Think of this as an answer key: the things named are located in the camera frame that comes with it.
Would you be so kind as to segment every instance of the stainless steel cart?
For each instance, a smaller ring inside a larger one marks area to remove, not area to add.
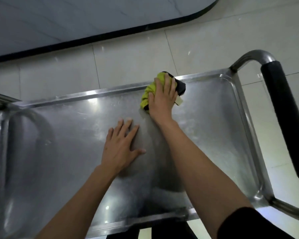
[[[299,111],[278,61],[254,50],[230,68],[179,76],[184,103],[173,117],[257,208],[271,205],[299,219],[299,208],[274,197],[237,71],[262,64],[275,112],[299,177]],[[119,117],[140,129],[147,149],[112,183],[87,237],[198,218],[177,176],[168,146],[139,108],[148,82],[56,96],[34,102],[0,95],[0,238],[33,237],[100,164],[107,130]]]

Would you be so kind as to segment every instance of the tiled floor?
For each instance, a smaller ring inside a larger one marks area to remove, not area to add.
[[[299,107],[299,0],[220,0],[185,24],[0,64],[0,93],[33,100],[230,66],[252,49],[283,65]],[[251,62],[239,76],[275,195],[299,206],[299,179],[260,73]],[[269,207],[259,211],[299,239],[299,221]],[[200,220],[189,225],[209,238]],[[140,238],[150,238],[150,229]]]

